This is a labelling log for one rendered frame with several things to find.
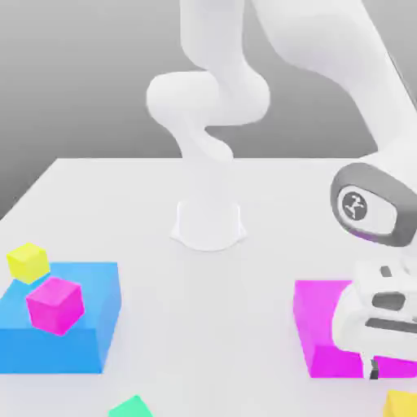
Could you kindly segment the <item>large magenta box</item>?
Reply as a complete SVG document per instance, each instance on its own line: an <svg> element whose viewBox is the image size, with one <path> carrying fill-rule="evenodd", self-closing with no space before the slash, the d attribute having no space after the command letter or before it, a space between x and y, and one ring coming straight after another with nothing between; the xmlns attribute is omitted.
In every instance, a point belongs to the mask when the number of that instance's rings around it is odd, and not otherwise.
<svg viewBox="0 0 417 417"><path fill-rule="evenodd" d="M382 276L350 280L298 280L293 297L293 316L301 342L305 363L312 378L363 378L360 353L336 347L332 339L332 319L341 293L357 282L364 292L381 287L407 290L417 283L410 277ZM381 379L417 378L417 361L374 357L380 368Z"/></svg>

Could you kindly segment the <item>small magenta cube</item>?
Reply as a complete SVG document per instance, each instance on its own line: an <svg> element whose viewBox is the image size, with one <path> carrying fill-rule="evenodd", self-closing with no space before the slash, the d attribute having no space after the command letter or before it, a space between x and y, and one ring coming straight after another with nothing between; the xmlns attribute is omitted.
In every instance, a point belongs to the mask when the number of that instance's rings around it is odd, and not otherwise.
<svg viewBox="0 0 417 417"><path fill-rule="evenodd" d="M85 313L81 285L49 277L25 297L30 322L38 330L65 335Z"/></svg>

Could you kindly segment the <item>small green cube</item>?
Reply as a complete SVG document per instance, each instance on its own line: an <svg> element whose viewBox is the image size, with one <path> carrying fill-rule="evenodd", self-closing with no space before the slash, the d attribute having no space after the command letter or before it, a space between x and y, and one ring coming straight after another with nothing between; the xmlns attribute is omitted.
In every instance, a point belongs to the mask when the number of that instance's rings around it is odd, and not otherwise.
<svg viewBox="0 0 417 417"><path fill-rule="evenodd" d="M108 417L153 417L153 414L142 398L135 395L113 407L108 412Z"/></svg>

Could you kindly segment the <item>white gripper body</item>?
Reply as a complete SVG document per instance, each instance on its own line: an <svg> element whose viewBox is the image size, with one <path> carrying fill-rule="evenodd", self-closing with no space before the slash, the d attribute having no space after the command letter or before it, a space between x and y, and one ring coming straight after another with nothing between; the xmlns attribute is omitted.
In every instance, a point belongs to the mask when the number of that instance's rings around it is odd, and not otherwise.
<svg viewBox="0 0 417 417"><path fill-rule="evenodd" d="M364 292L351 283L336 305L332 339L339 349L363 358L417 361L417 286Z"/></svg>

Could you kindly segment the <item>large blue box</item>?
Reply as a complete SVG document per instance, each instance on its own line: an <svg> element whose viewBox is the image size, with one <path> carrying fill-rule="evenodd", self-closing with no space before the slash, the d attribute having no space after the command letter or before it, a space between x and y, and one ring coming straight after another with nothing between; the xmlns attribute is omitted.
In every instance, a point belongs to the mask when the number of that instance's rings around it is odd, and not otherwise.
<svg viewBox="0 0 417 417"><path fill-rule="evenodd" d="M85 313L63 336L32 326L25 297L41 280L14 279L0 296L1 374L100 374L121 310L115 262L53 262L50 274L81 285Z"/></svg>

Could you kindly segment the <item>small yellow cube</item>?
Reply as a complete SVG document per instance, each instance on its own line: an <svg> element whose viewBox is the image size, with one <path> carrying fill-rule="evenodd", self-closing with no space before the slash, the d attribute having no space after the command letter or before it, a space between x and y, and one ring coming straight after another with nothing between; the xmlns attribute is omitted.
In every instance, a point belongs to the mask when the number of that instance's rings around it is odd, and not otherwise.
<svg viewBox="0 0 417 417"><path fill-rule="evenodd" d="M389 390L383 417L417 417L417 393Z"/></svg>
<svg viewBox="0 0 417 417"><path fill-rule="evenodd" d="M32 284L50 273L46 250L26 243L7 254L11 276L22 283Z"/></svg>

